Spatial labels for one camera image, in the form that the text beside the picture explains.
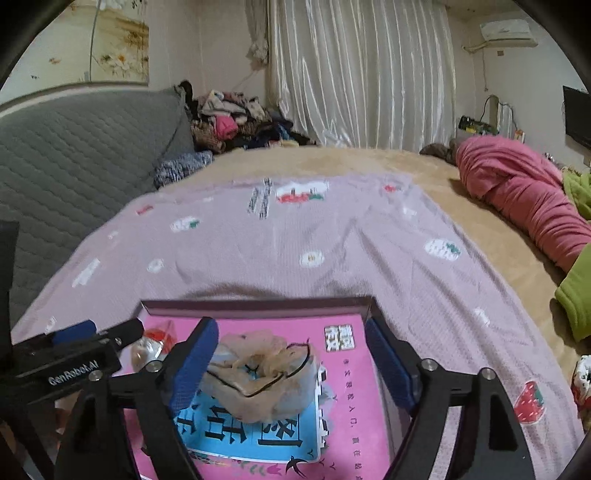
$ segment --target beige blanket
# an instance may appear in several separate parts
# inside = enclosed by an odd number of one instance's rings
[[[522,233],[484,204],[472,200],[458,170],[442,160],[404,151],[340,148],[274,148],[235,151],[191,177],[166,187],[219,184],[262,177],[335,176],[351,172],[405,172],[476,242],[515,290],[548,342],[570,382],[580,355],[590,345],[576,344],[564,311],[553,299],[563,274]]]

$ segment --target gray sofa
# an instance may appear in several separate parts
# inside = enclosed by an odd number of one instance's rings
[[[0,220],[20,223],[11,323],[78,244],[193,151],[173,89],[82,93],[0,117]]]

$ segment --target television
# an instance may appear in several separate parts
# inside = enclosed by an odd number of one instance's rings
[[[563,89],[566,134],[591,150],[591,95],[570,87]]]

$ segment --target blue gripper pad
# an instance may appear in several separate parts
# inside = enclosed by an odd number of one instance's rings
[[[365,342],[379,373],[398,408],[411,413],[418,403],[420,391],[404,368],[398,355],[380,331],[373,318],[365,323]]]
[[[201,321],[207,322],[207,325],[193,345],[193,348],[188,352],[172,382],[172,397],[168,402],[168,406],[174,416],[190,406],[195,392],[199,389],[201,378],[207,371],[207,366],[217,348],[219,339],[217,322],[213,319],[202,319]]]
[[[53,334],[51,342],[53,345],[61,343],[75,342],[77,340],[84,340],[92,337],[96,333],[96,325],[92,320],[85,320],[84,322],[76,323],[71,327],[58,330]]]

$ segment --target flower painting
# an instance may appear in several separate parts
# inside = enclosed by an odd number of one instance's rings
[[[32,41],[0,104],[76,83],[148,83],[148,0],[75,0]]]
[[[147,0],[97,1],[92,80],[147,83]]]

